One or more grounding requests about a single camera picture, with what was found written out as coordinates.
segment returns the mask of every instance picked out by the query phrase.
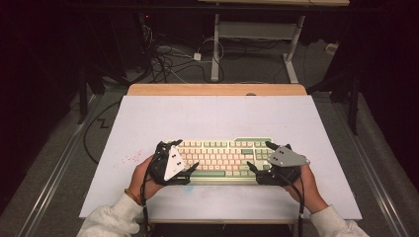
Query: dark background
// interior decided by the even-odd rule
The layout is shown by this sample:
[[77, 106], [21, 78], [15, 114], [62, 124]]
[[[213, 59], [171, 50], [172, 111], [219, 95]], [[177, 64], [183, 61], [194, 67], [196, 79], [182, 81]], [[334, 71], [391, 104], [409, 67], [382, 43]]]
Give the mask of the dark background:
[[[418, 3], [375, 0], [351, 1], [351, 5], [381, 6], [386, 13], [357, 16], [350, 25], [349, 18], [307, 17], [301, 42], [341, 42], [325, 80], [348, 66], [359, 66], [361, 92], [395, 156], [418, 188]], [[201, 42], [204, 35], [211, 34], [213, 17], [197, 13], [194, 18], [197, 20], [191, 22], [186, 15], [154, 15], [151, 24], [159, 26], [160, 32]], [[84, 14], [63, 9], [52, 0], [0, 3], [1, 210], [50, 131], [70, 110], [82, 65], [89, 68], [95, 63], [123, 77], [125, 68], [144, 60], [131, 50], [141, 50], [132, 16], [92, 14], [89, 19], [90, 23]], [[126, 40], [124, 33], [132, 33], [134, 40]], [[92, 70], [88, 74], [92, 85], [104, 73]], [[350, 91], [345, 83], [330, 89]]]

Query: gray carpet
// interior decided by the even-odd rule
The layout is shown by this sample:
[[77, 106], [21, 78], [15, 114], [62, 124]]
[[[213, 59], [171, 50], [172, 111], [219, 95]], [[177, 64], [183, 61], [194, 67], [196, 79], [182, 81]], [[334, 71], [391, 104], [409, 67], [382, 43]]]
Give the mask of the gray carpet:
[[[320, 41], [310, 45], [309, 48], [302, 45], [297, 48], [293, 65], [302, 85], [311, 86], [323, 78], [332, 59], [332, 56], [324, 53], [325, 45], [325, 42]], [[185, 47], [178, 46], [177, 48], [187, 53], [193, 53]], [[221, 62], [224, 73], [222, 83], [289, 83], [283, 63], [279, 58], [280, 53], [286, 50], [287, 44], [280, 42], [273, 49], [256, 50], [238, 59], [228, 59], [228, 57], [233, 58], [239, 53], [234, 54], [232, 51], [227, 53]], [[175, 59], [177, 63], [185, 60], [182, 58], [173, 60]], [[200, 65], [205, 70], [206, 78], [210, 78], [210, 66], [208, 64]], [[168, 83], [205, 82], [200, 67], [187, 68], [176, 74], [177, 76], [171, 74], [167, 77]], [[128, 75], [135, 77], [138, 74], [132, 69], [128, 71]], [[152, 80], [151, 77], [148, 77], [142, 83]], [[126, 93], [126, 89], [116, 85], [112, 80], [105, 79], [105, 83], [107, 85], [105, 95], [94, 97], [94, 101], [91, 103], [90, 120], [109, 105], [117, 103]], [[371, 236], [397, 236], [393, 234], [394, 229], [391, 224], [388, 224], [391, 220], [388, 220], [388, 216], [384, 215], [381, 210], [382, 203], [377, 198], [375, 186], [372, 184], [368, 172], [363, 168], [359, 149], [354, 145], [354, 137], [348, 132], [347, 125], [342, 120], [341, 112], [347, 111], [347, 105], [330, 103], [328, 93], [316, 93], [313, 98], [363, 215], [364, 219], [359, 221], [359, 225]], [[371, 159], [382, 187], [388, 194], [393, 208], [396, 209], [398, 217], [402, 221], [402, 227], [407, 232], [407, 234], [401, 233], [398, 236], [415, 236], [419, 232], [416, 224], [419, 221], [418, 193], [386, 144], [363, 97], [360, 98], [359, 106], [359, 135], [356, 138], [361, 141], [364, 151]], [[72, 135], [77, 129], [82, 129], [79, 139], [75, 141], [75, 148], [70, 152], [68, 163], [63, 167], [65, 172], [58, 179], [59, 186], [52, 191], [52, 199], [45, 204], [46, 209], [40, 210], [40, 221], [36, 223], [29, 236], [75, 236], [77, 234], [83, 222], [78, 218], [78, 215], [96, 170], [96, 164], [87, 155], [82, 139], [90, 120], [84, 125], [78, 125], [77, 108], [77, 99], [75, 99], [73, 110], [51, 133], [26, 179], [2, 214], [0, 236], [16, 236], [19, 233], [33, 207], [36, 206], [43, 187], [47, 184], [51, 174], [54, 173], [56, 164], [59, 164], [66, 145], [72, 140]], [[118, 106], [112, 106], [99, 116], [104, 120], [93, 120], [92, 126], [87, 131], [86, 144], [93, 159], [100, 159], [117, 111]], [[304, 236], [317, 236], [316, 230], [309, 220], [304, 223]]]

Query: keyboard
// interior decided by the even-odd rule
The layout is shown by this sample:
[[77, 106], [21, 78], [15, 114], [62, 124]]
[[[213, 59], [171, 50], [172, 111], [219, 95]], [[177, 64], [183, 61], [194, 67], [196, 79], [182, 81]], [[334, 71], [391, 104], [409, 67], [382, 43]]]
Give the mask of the keyboard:
[[265, 141], [271, 138], [243, 137], [233, 140], [184, 140], [177, 147], [185, 170], [200, 165], [191, 176], [193, 185], [257, 185], [247, 162], [269, 170], [268, 157], [274, 152]]

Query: white sleeve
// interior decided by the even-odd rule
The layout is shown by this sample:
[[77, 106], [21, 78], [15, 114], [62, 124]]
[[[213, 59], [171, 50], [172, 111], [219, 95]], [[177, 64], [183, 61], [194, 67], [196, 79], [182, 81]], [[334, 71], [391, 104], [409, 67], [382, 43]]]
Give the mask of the white sleeve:
[[368, 236], [355, 221], [342, 219], [332, 205], [311, 214], [310, 219], [321, 237]]
[[92, 211], [77, 236], [131, 236], [139, 231], [135, 218], [141, 212], [142, 206], [123, 194], [113, 206], [100, 206]]

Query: desk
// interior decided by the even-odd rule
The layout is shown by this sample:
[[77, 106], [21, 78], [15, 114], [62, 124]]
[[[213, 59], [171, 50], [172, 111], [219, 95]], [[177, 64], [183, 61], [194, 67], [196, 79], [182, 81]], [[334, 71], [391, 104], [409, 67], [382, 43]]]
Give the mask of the desk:
[[[250, 4], [270, 4], [270, 5], [299, 5], [299, 6], [323, 6], [338, 7], [348, 6], [349, 0], [201, 0], [213, 2], [217, 5], [221, 3], [250, 3]], [[219, 38], [247, 38], [247, 39], [269, 39], [269, 40], [291, 40], [290, 48], [283, 54], [283, 60], [291, 83], [298, 83], [293, 69], [293, 53], [298, 43], [299, 34], [305, 16], [299, 16], [296, 24], [266, 24], [266, 23], [244, 23], [244, 22], [222, 22], [219, 14], [215, 14], [214, 33], [213, 33], [213, 57], [210, 80], [218, 81], [219, 69]]]
[[[249, 92], [260, 96], [242, 96]], [[362, 218], [311, 97], [299, 85], [248, 84], [132, 85], [80, 217], [113, 204], [129, 184], [135, 165], [152, 154], [160, 140], [233, 135], [269, 136], [278, 144], [291, 144], [310, 157], [320, 191], [342, 217]], [[295, 223], [298, 211], [283, 189], [256, 185], [167, 187], [147, 204], [154, 223], [284, 224]]]

